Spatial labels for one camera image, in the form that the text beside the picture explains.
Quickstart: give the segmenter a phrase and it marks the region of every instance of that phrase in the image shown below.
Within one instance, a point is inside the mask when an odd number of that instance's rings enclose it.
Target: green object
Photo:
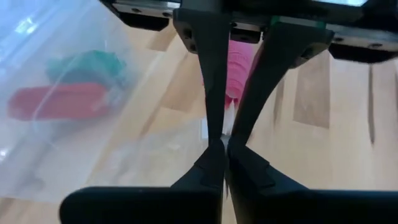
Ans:
[[[125,68],[126,63],[115,53],[91,50],[49,60],[46,74],[52,83],[95,82],[110,89],[115,85],[123,87],[128,83]]]

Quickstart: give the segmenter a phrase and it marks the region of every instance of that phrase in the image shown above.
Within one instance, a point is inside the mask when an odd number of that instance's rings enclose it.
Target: red object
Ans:
[[[21,88],[8,102],[8,115],[23,121],[94,118],[109,111],[105,99],[106,88],[97,83]]]

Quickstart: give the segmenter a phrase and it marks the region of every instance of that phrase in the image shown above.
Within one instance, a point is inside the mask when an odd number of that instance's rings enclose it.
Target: pink object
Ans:
[[[229,41],[228,73],[226,79],[225,108],[234,101],[239,104],[253,60],[251,44]]]

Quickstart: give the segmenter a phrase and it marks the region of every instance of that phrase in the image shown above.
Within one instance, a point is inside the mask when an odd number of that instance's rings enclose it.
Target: wooden surface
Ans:
[[[197,56],[172,27],[124,31],[131,47],[150,51],[137,58],[141,78],[85,185],[170,185],[205,147]],[[286,74],[249,146],[310,188],[397,190],[397,80],[394,62],[370,67],[324,52]],[[58,203],[0,199],[0,223],[57,223],[57,211]],[[223,221],[234,223],[230,198]]]

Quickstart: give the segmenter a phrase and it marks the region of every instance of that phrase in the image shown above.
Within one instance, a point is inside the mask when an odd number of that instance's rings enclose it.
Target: wooden floor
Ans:
[[[135,62],[142,77],[86,185],[170,185],[206,147],[198,59],[171,26],[125,32],[131,47],[146,52]],[[324,52],[290,70],[249,146],[310,188],[398,190],[397,65],[343,62]],[[57,223],[58,204],[2,198],[0,223]],[[223,222],[234,223],[229,199]]]

